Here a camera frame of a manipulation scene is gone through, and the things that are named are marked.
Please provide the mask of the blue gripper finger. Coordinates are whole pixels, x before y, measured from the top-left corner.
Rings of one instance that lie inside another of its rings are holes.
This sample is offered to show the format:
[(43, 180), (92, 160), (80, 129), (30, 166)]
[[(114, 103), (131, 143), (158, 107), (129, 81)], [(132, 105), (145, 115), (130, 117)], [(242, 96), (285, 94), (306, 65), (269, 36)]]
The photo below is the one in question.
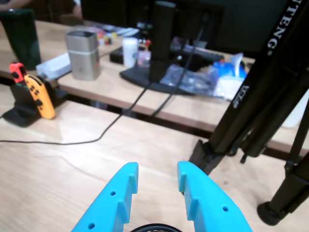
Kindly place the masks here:
[(239, 207), (193, 163), (179, 161), (177, 175), (187, 219), (194, 222), (196, 232), (252, 231)]
[(110, 179), (73, 232), (122, 232), (130, 221), (132, 195), (138, 192), (139, 165), (125, 164)]

